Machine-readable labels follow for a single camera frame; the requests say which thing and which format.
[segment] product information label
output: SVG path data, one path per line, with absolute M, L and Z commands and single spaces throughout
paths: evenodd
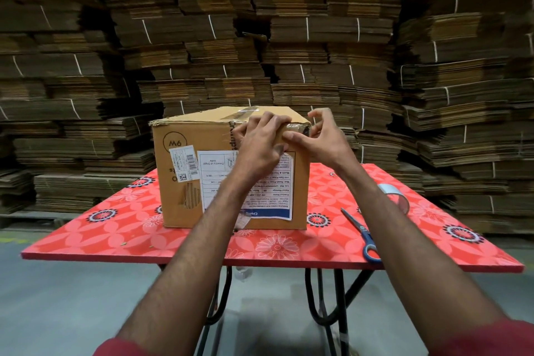
M 178 182 L 200 179 L 197 156 L 192 145 L 169 150 Z
M 198 151 L 203 211 L 236 162 L 237 151 Z M 293 157 L 284 154 L 272 173 L 256 183 L 241 208 L 251 218 L 282 218 L 293 215 Z

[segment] hand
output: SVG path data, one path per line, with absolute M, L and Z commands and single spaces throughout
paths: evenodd
M 343 131 L 337 127 L 330 109 L 312 110 L 308 113 L 308 117 L 321 119 L 311 127 L 310 137 L 294 131 L 285 131 L 283 138 L 304 147 L 318 161 L 336 172 L 344 164 L 357 162 Z
M 274 145 L 274 142 L 276 131 L 282 124 L 290 122 L 289 116 L 275 116 L 266 111 L 263 116 L 250 117 L 248 123 L 232 130 L 239 149 L 232 173 L 248 184 L 249 189 L 258 180 L 270 175 L 288 149 L 288 144 Z

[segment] person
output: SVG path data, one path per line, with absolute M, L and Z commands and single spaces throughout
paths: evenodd
M 275 133 L 291 121 L 266 112 L 237 126 L 239 154 L 216 197 L 167 268 L 95 356 L 192 355 L 219 280 L 234 224 L 252 186 L 288 144 L 307 149 L 347 184 L 406 312 L 432 356 L 534 354 L 534 326 L 503 310 L 378 188 L 352 153 L 329 109 L 315 109 L 310 137 Z

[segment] roll of clear tape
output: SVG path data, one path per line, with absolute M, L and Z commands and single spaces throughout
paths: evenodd
M 396 204 L 399 207 L 399 210 L 402 211 L 404 215 L 408 214 L 408 211 L 410 211 L 410 202 L 406 196 L 399 191 L 399 189 L 387 183 L 380 183 L 378 188 L 387 196 L 397 196 Z

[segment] circle logo on box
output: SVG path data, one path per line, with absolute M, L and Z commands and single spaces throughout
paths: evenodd
M 164 137 L 164 147 L 167 152 L 169 152 L 171 148 L 179 148 L 186 145 L 187 139 L 183 136 L 183 134 L 177 133 L 176 131 L 171 131 Z

